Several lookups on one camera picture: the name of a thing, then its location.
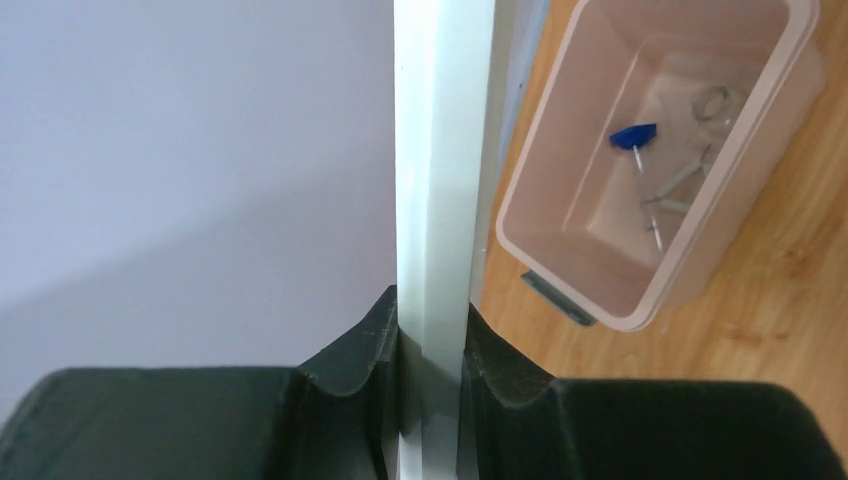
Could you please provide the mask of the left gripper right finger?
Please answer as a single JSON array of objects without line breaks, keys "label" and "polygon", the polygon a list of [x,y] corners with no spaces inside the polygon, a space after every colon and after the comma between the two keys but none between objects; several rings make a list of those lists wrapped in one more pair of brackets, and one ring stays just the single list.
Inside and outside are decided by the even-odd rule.
[{"label": "left gripper right finger", "polygon": [[812,411],[769,383],[555,377],[468,316],[468,479],[843,479]]}]

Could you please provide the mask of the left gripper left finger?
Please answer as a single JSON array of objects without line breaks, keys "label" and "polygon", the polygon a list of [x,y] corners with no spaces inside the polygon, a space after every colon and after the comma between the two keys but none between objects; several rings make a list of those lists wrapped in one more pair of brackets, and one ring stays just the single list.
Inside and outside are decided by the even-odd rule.
[{"label": "left gripper left finger", "polygon": [[1,431],[5,479],[393,479],[397,290],[294,367],[69,368]]}]

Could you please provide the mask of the glass graduated tube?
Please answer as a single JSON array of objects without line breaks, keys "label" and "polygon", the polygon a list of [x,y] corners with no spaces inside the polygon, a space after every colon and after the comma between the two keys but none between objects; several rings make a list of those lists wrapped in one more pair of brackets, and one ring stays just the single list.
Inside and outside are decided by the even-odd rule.
[{"label": "glass graduated tube", "polygon": [[645,167],[645,163],[642,159],[642,155],[637,146],[633,146],[631,151],[634,156],[637,172],[638,172],[638,192],[639,192],[639,202],[640,208],[643,213],[647,216],[649,227],[648,231],[652,233],[654,237],[654,241],[656,243],[657,250],[662,253],[664,251],[664,244],[662,240],[662,234],[660,231],[660,225],[656,216],[656,212],[653,208],[653,193],[650,192],[648,177],[647,177],[647,169]]}]

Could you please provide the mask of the clay pipe triangle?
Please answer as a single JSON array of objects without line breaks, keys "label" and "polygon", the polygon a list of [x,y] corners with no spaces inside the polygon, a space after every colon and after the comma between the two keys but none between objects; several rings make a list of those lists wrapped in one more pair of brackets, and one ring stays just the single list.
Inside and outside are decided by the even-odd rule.
[{"label": "clay pipe triangle", "polygon": [[641,200],[640,205],[642,207],[656,205],[677,214],[687,214],[692,203],[675,199],[674,192],[683,184],[690,183],[691,178],[695,176],[705,178],[710,173],[712,164],[707,161],[707,157],[711,149],[712,145],[708,144],[696,160],[678,170],[655,194],[649,196],[646,200]]}]

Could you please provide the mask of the pink plastic bin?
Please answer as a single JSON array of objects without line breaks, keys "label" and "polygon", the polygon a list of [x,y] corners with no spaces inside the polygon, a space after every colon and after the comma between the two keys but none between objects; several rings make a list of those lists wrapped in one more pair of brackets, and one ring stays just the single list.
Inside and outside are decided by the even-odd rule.
[{"label": "pink plastic bin", "polygon": [[[816,1],[581,1],[559,45],[495,228],[525,282],[577,324],[633,331],[697,297],[825,83]],[[691,105],[726,85],[747,99],[732,131]],[[640,208],[631,150],[609,135],[656,123],[640,148],[655,194],[712,145],[710,173]]]}]

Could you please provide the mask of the small glass flask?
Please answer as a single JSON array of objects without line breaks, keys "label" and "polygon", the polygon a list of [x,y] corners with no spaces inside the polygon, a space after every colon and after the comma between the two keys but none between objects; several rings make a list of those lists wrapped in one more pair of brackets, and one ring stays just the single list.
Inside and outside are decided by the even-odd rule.
[{"label": "small glass flask", "polygon": [[691,110],[698,125],[715,136],[726,137],[733,129],[746,101],[746,95],[726,85],[701,90]]}]

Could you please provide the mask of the white plastic lid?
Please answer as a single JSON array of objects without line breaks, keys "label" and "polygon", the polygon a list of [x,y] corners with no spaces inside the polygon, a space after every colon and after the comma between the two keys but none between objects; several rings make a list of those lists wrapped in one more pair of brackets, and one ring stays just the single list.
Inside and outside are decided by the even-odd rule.
[{"label": "white plastic lid", "polygon": [[499,7],[394,5],[398,473],[457,475],[460,385]]}]

